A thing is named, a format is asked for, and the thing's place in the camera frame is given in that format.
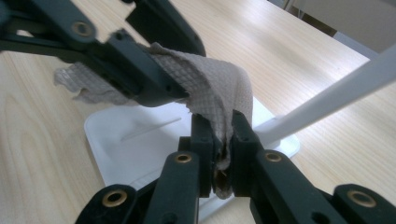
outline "white pole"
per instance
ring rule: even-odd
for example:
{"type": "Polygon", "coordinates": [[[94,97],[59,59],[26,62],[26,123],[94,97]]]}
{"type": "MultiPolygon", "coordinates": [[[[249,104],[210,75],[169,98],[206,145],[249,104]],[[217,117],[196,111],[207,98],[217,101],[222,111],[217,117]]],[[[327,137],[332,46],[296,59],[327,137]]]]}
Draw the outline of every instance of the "white pole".
{"type": "Polygon", "coordinates": [[[289,136],[396,80],[396,45],[280,119],[255,129],[264,147],[289,136]]]}

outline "textured fabric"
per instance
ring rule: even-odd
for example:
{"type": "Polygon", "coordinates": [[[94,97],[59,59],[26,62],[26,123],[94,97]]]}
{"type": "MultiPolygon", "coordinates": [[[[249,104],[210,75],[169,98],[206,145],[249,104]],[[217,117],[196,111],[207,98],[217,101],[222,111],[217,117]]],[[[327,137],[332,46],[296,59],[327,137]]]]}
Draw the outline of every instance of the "textured fabric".
{"type": "MultiPolygon", "coordinates": [[[[210,121],[221,142],[215,171],[215,179],[221,182],[223,171],[230,164],[233,110],[242,112],[251,123],[253,97],[247,73],[231,63],[164,49],[158,44],[153,44],[148,52],[189,93],[184,103],[191,113],[201,114],[210,121]]],[[[80,91],[76,99],[87,103],[104,101],[120,105],[129,101],[81,63],[57,70],[55,83],[65,85],[70,91],[80,91]]],[[[220,198],[227,198],[232,190],[220,182],[216,183],[221,187],[215,192],[220,198]]]]}

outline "white base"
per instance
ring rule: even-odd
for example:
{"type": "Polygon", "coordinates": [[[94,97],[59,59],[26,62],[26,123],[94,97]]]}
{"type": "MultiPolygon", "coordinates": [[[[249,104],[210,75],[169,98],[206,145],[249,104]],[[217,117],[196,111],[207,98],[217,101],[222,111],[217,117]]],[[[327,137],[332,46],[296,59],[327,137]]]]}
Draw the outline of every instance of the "white base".
{"type": "MultiPolygon", "coordinates": [[[[253,130],[273,117],[254,99],[253,130]]],[[[191,135],[191,113],[176,103],[155,108],[114,106],[91,114],[84,127],[105,185],[141,189],[160,176],[166,157],[177,151],[179,137],[191,135]]],[[[291,157],[299,148],[298,139],[292,135],[274,150],[291,157]]],[[[200,199],[199,220],[230,200],[215,195],[200,199]]]]}

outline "cloth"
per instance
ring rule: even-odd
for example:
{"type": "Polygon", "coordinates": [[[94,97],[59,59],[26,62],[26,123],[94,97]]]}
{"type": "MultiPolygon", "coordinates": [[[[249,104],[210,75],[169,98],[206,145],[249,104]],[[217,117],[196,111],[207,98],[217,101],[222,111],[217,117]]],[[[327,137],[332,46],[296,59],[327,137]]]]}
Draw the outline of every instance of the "cloth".
{"type": "MultiPolygon", "coordinates": [[[[147,51],[189,93],[190,97],[184,99],[183,103],[190,112],[210,121],[215,136],[221,142],[215,171],[215,192],[220,198],[229,197],[231,187],[221,182],[230,164],[233,110],[242,112],[250,123],[252,118],[253,96],[248,74],[232,63],[165,49],[158,44],[151,45],[147,51]]],[[[81,63],[58,69],[54,82],[66,86],[72,92],[79,91],[75,99],[87,103],[131,103],[131,100],[81,63]]]]}

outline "wood grain surface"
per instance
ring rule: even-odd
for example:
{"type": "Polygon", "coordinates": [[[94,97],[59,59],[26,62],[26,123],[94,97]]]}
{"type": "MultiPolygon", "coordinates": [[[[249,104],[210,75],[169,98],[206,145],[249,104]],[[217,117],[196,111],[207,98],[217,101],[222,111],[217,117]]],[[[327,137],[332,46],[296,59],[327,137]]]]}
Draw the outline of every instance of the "wood grain surface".
{"type": "MultiPolygon", "coordinates": [[[[366,58],[285,11],[259,0],[174,0],[205,43],[208,57],[250,75],[255,96],[274,114],[289,113],[366,58]]],[[[126,28],[134,6],[75,1],[96,24],[98,38],[126,28]]],[[[104,186],[83,130],[110,105],[85,105],[54,86],[67,64],[15,52],[0,54],[0,223],[73,223],[104,186]]],[[[356,183],[396,204],[396,85],[297,133],[292,159],[319,189],[356,183]]],[[[254,223],[248,199],[236,199],[204,223],[254,223]]]]}

